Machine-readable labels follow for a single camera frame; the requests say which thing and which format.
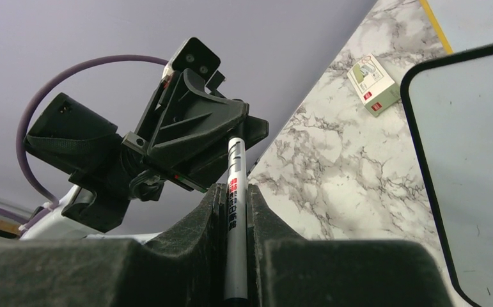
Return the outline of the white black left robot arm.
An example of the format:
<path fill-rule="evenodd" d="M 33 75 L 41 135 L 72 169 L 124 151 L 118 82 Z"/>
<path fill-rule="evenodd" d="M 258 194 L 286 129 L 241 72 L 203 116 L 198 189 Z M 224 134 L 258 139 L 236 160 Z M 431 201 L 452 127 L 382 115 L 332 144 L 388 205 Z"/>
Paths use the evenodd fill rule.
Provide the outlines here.
<path fill-rule="evenodd" d="M 132 136 L 65 93 L 24 138 L 26 150 L 82 188 L 65 216 L 100 232 L 121 225 L 132 200 L 157 201 L 166 182 L 204 193 L 228 169 L 228 142 L 265 139 L 266 120 L 249 105 L 205 91 L 191 69 L 163 79 Z"/>

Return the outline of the black whiteboard marker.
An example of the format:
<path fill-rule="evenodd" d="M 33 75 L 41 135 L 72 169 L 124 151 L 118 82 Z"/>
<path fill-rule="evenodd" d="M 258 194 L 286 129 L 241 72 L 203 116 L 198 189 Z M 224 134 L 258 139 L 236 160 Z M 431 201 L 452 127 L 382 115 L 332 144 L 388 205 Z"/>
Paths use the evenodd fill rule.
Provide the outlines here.
<path fill-rule="evenodd" d="M 246 193 L 246 146 L 243 139 L 234 137 L 228 141 L 225 306 L 249 305 Z"/>

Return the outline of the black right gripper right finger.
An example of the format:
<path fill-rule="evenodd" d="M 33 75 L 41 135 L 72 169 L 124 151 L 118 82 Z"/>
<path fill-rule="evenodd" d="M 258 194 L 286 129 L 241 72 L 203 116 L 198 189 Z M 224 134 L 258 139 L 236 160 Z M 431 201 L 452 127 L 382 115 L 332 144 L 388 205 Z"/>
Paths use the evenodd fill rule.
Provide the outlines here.
<path fill-rule="evenodd" d="M 395 239 L 308 240 L 247 189 L 253 306 L 451 306 L 430 253 Z"/>

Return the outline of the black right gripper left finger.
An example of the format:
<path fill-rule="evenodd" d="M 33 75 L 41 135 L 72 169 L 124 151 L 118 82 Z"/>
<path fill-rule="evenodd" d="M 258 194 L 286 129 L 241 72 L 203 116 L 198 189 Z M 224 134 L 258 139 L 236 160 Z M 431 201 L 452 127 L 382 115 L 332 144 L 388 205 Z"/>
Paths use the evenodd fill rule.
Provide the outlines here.
<path fill-rule="evenodd" d="M 0 242 L 0 306 L 220 306 L 222 184 L 156 238 Z"/>

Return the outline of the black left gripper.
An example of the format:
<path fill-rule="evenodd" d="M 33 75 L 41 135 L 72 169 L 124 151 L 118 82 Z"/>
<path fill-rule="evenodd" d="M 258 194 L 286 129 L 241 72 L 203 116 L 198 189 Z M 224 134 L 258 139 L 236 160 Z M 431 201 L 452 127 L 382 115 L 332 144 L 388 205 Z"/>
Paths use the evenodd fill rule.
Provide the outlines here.
<path fill-rule="evenodd" d="M 248 150 L 269 135 L 269 122 L 247 116 L 247 103 L 206 93 L 205 84 L 190 68 L 160 82 L 133 140 L 123 142 L 136 162 L 129 191 L 158 191 L 170 181 L 205 192 L 227 172 L 231 138 Z"/>

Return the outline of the black framed whiteboard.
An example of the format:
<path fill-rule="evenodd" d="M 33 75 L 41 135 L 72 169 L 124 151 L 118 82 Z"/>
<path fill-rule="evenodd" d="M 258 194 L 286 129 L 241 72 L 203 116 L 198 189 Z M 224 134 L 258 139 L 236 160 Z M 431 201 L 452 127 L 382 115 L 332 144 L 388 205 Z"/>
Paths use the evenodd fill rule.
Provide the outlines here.
<path fill-rule="evenodd" d="M 414 65 L 400 94 L 451 284 L 493 306 L 493 43 Z"/>

